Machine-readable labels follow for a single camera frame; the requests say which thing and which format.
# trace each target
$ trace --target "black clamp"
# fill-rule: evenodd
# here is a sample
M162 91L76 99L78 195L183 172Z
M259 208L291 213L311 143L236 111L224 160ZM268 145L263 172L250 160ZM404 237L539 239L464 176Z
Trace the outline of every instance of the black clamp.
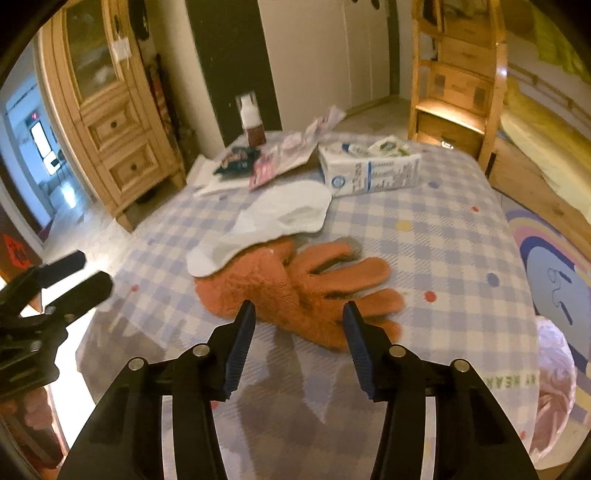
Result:
M45 313L21 317L42 288L69 277L86 264L76 251L52 264L31 267L0 291L0 403L57 380L57 348L67 339L66 327L105 301L113 282L98 272L57 300Z
M513 425L470 363L435 364L392 345L352 301L343 326L361 388L370 400L388 402L372 480L421 478L426 397L435 397L437 406L434 480L538 478Z
M233 323L217 327L175 360L130 360L102 397L72 447L60 480L164 479L162 397L173 398L179 480L226 480L212 401L238 387L256 325L245 301Z

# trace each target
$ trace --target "red sign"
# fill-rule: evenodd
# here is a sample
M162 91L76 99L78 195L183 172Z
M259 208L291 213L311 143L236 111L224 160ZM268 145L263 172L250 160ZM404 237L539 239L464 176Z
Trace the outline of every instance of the red sign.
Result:
M24 245L5 233L2 235L4 236L4 243L6 244L8 256L12 264L22 270L26 270L32 266L33 264L27 256Z

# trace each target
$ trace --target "wooden ladder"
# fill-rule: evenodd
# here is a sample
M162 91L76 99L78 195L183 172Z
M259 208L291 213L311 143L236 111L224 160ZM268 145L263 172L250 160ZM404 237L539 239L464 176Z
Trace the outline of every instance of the wooden ladder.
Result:
M462 150L486 171L506 92L507 45L499 0L471 18L413 0L413 89L409 140ZM434 46L429 58L421 46Z

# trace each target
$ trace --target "wooden shelf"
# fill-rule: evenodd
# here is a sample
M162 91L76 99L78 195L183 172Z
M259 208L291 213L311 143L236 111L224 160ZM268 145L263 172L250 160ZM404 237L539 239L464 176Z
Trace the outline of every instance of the wooden shelf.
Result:
M470 113L462 108L440 100L425 98L417 104L417 110L429 113L454 124L461 125L478 134L484 135L486 118Z

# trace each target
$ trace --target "white door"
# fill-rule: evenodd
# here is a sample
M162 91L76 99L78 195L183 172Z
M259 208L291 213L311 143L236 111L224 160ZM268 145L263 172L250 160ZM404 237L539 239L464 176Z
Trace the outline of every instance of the white door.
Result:
M284 130L389 95L387 0L258 2Z
M390 94L388 0L345 0L351 106Z

